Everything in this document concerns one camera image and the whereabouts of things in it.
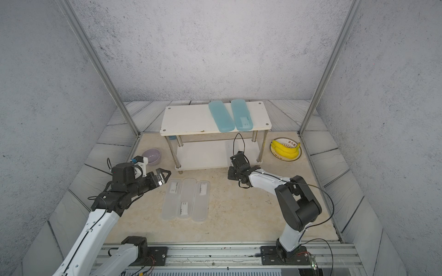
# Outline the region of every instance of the white shelf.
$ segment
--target white shelf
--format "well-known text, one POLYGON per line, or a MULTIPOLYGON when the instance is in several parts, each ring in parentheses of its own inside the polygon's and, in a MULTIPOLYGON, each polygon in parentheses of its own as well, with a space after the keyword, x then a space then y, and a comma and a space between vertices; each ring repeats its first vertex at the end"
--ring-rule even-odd
MULTIPOLYGON (((246 144, 245 154, 250 165, 257 165, 259 154, 258 141, 252 142, 251 138, 244 139, 246 144)), ((233 155, 233 140, 217 140, 203 142, 188 142, 178 147, 177 157, 181 168, 176 170, 203 170, 225 168, 230 166, 230 157, 233 155)), ((242 139, 235 140, 235 153, 244 150, 242 139)))
MULTIPOLYGON (((263 102, 246 102, 253 122, 253 130, 271 129, 269 115, 263 102)), ((230 103, 224 104, 233 118, 230 103)), ((220 133, 209 105, 168 106, 161 124, 161 136, 220 133)))

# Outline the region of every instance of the black mounting plate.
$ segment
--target black mounting plate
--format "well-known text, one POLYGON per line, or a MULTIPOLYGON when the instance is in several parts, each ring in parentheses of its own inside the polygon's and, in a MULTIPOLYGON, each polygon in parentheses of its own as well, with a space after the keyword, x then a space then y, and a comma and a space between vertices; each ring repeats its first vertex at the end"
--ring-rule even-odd
MULTIPOLYGON (((262 246, 261 248, 261 263, 263 265, 311 265, 309 256, 301 254, 297 256, 296 254, 283 262, 279 259, 276 253, 276 246, 262 246)), ((305 252, 307 249, 305 246, 300 246, 297 250, 298 252, 305 252)))
MULTIPOLYGON (((155 266, 165 266, 166 265, 166 258, 167 258, 167 246, 149 246, 148 247, 148 256, 152 256, 155 260, 155 266)), ((140 266, 153 266, 154 263, 152 262, 152 259, 147 257, 146 261, 140 266)))

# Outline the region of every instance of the bunch of bananas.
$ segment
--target bunch of bananas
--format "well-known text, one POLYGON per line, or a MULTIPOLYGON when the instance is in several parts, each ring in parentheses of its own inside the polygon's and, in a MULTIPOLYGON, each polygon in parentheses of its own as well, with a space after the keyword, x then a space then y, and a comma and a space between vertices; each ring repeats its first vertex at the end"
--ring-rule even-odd
POLYGON ((286 147, 280 142, 273 140, 271 146, 280 156, 288 159, 295 159, 299 155, 300 144, 301 143, 298 143, 296 147, 286 147))

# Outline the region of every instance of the blue plastic case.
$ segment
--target blue plastic case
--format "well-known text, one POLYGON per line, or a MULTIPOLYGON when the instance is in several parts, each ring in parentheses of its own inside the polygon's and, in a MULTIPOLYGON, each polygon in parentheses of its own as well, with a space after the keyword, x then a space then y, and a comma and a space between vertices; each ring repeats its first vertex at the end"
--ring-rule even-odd
POLYGON ((222 101, 209 102, 209 109, 220 132, 229 132, 235 129, 235 123, 222 101))
POLYGON ((238 99, 231 101, 233 119, 235 120, 236 129, 239 131, 249 131, 253 128, 250 112, 247 108, 245 100, 238 99))

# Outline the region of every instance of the white label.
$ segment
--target white label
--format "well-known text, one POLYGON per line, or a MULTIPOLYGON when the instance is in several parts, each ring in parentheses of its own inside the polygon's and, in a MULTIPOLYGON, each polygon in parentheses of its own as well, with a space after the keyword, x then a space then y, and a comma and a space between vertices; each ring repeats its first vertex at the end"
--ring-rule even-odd
POLYGON ((247 117, 240 117, 240 120, 241 120, 241 124, 243 124, 243 125, 242 125, 243 127, 248 127, 248 126, 250 126, 250 122, 249 122, 249 120, 248 120, 247 117))
POLYGON ((204 196, 207 193, 207 183, 201 183, 199 186, 199 194, 204 196))
POLYGON ((178 189, 178 182, 172 182, 170 183, 170 190, 169 193, 176 193, 178 189))
POLYGON ((189 212, 188 212, 188 204, 187 202, 181 202, 181 207, 180 207, 180 216, 188 216, 189 212))

